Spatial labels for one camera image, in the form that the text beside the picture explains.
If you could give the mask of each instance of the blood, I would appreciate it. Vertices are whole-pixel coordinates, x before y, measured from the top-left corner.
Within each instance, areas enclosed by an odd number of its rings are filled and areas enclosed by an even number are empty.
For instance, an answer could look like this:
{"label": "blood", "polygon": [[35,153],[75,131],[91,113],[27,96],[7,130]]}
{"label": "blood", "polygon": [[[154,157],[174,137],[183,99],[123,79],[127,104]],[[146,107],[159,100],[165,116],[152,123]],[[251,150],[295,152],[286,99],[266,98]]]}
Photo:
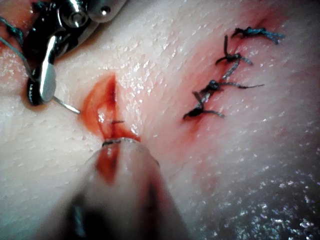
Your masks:
{"label": "blood", "polygon": [[118,117],[117,82],[115,73],[100,77],[87,95],[79,115],[86,128],[101,137],[102,141],[113,138],[131,138],[140,141],[140,137],[126,128],[123,119]]}
{"label": "blood", "polygon": [[118,154],[118,144],[114,144],[112,147],[103,147],[96,161],[97,171],[109,185],[112,185],[116,179]]}

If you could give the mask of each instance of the red blood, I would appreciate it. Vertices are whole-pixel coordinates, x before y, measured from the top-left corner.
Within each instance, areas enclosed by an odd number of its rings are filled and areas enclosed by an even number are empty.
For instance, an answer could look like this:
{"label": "red blood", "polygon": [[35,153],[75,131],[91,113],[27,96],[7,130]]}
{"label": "red blood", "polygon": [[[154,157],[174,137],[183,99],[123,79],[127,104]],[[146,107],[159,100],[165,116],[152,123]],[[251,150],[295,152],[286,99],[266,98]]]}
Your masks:
{"label": "red blood", "polygon": [[112,148],[102,148],[96,162],[96,169],[104,178],[107,184],[112,185],[115,182],[118,166],[118,144]]}
{"label": "red blood", "polygon": [[125,119],[117,117],[117,83],[114,73],[103,75],[85,98],[80,118],[87,129],[102,140],[111,138],[140,137],[125,127]]}

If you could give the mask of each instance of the skin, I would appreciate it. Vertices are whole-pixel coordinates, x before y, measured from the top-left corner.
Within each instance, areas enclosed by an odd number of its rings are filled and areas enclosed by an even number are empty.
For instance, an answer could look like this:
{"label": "skin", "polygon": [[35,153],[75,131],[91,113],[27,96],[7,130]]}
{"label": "skin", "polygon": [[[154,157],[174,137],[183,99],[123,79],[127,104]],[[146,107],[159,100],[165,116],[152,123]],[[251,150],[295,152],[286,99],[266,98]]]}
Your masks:
{"label": "skin", "polygon": [[[197,104],[192,91],[232,64],[215,66],[224,35],[246,28],[249,7],[262,4],[131,1],[55,64],[56,95],[77,108],[100,76],[116,73],[119,119],[160,163],[194,239],[319,237],[318,3],[268,1],[266,9],[285,16],[276,31],[286,38],[277,46],[263,37],[243,40],[238,50],[254,66],[241,63],[229,78],[266,86],[224,87],[205,106],[225,119],[182,121]],[[9,22],[12,7],[0,1]],[[54,102],[37,111],[26,107],[24,67],[3,45],[0,70],[0,232],[23,239],[102,141]],[[200,124],[190,138],[192,121]]]}

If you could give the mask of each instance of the wet skin surface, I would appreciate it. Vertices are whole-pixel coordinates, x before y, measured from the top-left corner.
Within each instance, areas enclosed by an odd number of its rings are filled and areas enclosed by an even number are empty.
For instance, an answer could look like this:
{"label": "wet skin surface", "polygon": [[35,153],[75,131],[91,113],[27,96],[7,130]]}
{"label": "wet skin surface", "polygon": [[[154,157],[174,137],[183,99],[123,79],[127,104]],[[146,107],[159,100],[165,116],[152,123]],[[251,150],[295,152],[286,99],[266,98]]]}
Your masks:
{"label": "wet skin surface", "polygon": [[[275,2],[129,2],[56,63],[56,95],[78,108],[99,79],[115,72],[119,117],[159,161],[194,239],[319,237],[319,5]],[[277,14],[246,17],[257,9]],[[7,11],[0,15],[10,21]],[[183,122],[197,104],[192,91],[228,69],[215,66],[224,35],[263,18],[262,27],[286,35],[279,45],[235,37],[228,50],[239,46],[254,63],[241,63],[229,81],[265,86],[224,87],[206,107],[225,119]],[[54,102],[37,112],[26,108],[24,68],[3,45],[0,70],[0,232],[21,239],[102,141]]]}

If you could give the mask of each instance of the pale skin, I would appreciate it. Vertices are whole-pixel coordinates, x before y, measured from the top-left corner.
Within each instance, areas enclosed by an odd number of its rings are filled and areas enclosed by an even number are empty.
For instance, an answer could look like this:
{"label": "pale skin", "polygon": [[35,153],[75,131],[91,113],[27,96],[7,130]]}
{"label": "pale skin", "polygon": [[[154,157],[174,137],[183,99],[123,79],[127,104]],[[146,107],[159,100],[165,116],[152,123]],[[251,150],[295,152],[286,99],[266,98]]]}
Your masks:
{"label": "pale skin", "polygon": [[[229,79],[265,86],[223,87],[205,106],[226,118],[206,116],[192,144],[181,138],[192,121],[182,117],[197,104],[192,91],[219,78],[214,63],[223,57],[224,35],[248,27],[236,1],[131,1],[55,64],[56,95],[76,108],[99,76],[116,73],[120,120],[158,160],[194,239],[253,238],[252,230],[287,239],[296,236],[293,230],[315,233],[319,5],[275,2],[275,8],[286,5],[276,29],[286,38],[277,46],[263,37],[243,40],[239,50],[254,66],[240,63]],[[54,102],[39,112],[26,108],[20,96],[24,67],[3,45],[0,72],[0,232],[5,239],[22,239],[102,141]],[[171,148],[177,142],[181,147]],[[307,222],[314,226],[303,227]],[[288,231],[281,235],[283,229]]]}

